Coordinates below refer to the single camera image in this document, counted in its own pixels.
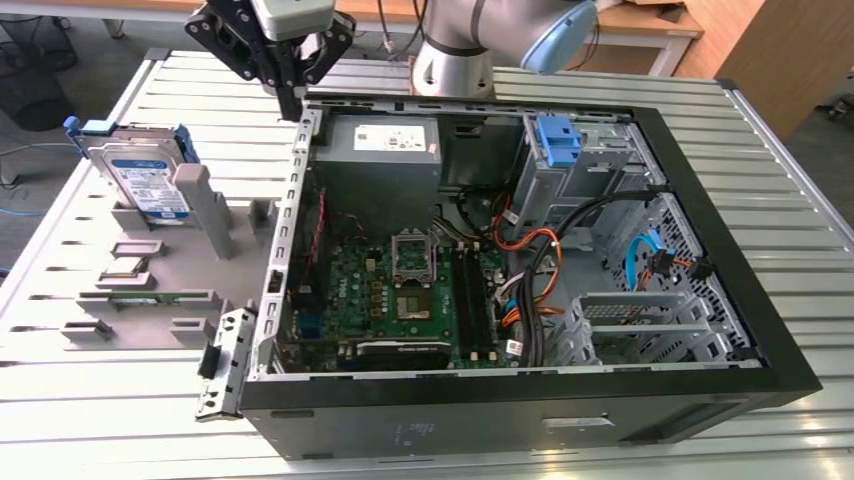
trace green circuit board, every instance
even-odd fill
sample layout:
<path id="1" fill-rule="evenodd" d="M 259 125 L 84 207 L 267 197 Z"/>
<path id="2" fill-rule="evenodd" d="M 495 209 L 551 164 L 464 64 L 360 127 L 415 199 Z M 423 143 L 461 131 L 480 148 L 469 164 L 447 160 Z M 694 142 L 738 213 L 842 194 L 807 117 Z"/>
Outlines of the green circuit board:
<path id="1" fill-rule="evenodd" d="M 453 368 L 494 368 L 503 358 L 460 358 L 453 301 L 451 247 L 435 252 L 435 281 L 428 287 L 416 282 L 395 285 L 391 245 L 343 245 L 333 252 L 328 306 L 317 324 L 319 335 L 301 343 L 303 365 L 309 371 L 333 370 L 336 349 L 345 342 L 395 340 L 444 342 L 451 345 Z M 405 268 L 423 268 L 423 248 L 399 252 Z M 502 269 L 502 255 L 479 256 L 484 272 L 484 292 L 491 277 Z"/>

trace side panel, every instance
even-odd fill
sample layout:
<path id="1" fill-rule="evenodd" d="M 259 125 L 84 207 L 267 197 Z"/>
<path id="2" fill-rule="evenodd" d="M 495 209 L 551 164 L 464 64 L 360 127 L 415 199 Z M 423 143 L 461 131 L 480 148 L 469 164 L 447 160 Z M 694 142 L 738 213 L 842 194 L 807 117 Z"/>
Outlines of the side panel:
<path id="1" fill-rule="evenodd" d="M 780 383 L 788 388 L 780 385 L 780 389 L 820 389 L 815 374 L 660 114 L 652 109 L 634 109 L 632 114 L 759 354 L 768 366 L 784 373 L 780 375 Z"/>
<path id="2" fill-rule="evenodd" d="M 668 443 L 748 408 L 704 396 L 244 411 L 285 459 Z"/>

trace sticker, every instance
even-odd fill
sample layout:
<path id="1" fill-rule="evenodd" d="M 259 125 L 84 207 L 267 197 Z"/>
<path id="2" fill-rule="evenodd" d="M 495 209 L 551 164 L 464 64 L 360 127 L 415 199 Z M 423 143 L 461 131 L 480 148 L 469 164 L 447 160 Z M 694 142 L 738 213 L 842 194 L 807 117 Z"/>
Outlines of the sticker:
<path id="1" fill-rule="evenodd" d="M 167 221 L 187 218 L 189 207 L 171 182 L 172 172 L 160 160 L 112 160 L 124 191 L 133 198 L 136 208 L 147 215 Z"/>
<path id="2" fill-rule="evenodd" d="M 543 427 L 546 428 L 582 428 L 582 427 L 612 427 L 607 417 L 564 417 L 564 418 L 543 418 Z"/>
<path id="3" fill-rule="evenodd" d="M 424 127 L 405 125 L 359 125 L 353 150 L 379 152 L 425 152 Z"/>
<path id="4" fill-rule="evenodd" d="M 512 213 L 510 210 L 504 210 L 504 213 L 502 213 L 502 217 L 507 219 L 511 225 L 519 223 L 519 215 Z"/>
<path id="5" fill-rule="evenodd" d="M 516 357 L 522 356 L 522 342 L 516 342 L 515 340 L 507 340 L 507 353 L 515 355 Z"/>

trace open computer tower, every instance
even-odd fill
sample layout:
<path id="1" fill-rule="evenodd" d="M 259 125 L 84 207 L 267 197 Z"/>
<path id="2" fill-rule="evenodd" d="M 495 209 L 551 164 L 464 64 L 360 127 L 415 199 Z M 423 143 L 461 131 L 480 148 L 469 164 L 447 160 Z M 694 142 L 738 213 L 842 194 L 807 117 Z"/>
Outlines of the open computer tower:
<path id="1" fill-rule="evenodd" d="M 312 95 L 291 161 L 199 410 L 284 458 L 678 442 L 820 389 L 656 110 Z"/>

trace slotted metal table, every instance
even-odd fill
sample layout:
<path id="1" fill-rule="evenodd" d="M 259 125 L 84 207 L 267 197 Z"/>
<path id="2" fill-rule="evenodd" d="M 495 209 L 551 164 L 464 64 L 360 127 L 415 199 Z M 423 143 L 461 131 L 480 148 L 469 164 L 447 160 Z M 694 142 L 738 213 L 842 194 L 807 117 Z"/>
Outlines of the slotted metal table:
<path id="1" fill-rule="evenodd" d="M 405 94 L 407 68 L 343 61 L 317 90 Z M 73 294 L 117 231 L 111 191 L 84 160 L 0 290 L 6 478 L 851 478 L 854 234 L 740 93 L 706 80 L 514 69 L 496 70 L 495 87 L 502 99 L 660 110 L 823 391 L 676 445 L 288 463 L 248 422 L 193 422 L 197 351 L 65 350 L 57 328 L 80 314 Z M 111 118 L 185 124 L 232 205 L 280 197 L 293 127 L 259 84 L 207 53 L 145 60 Z"/>

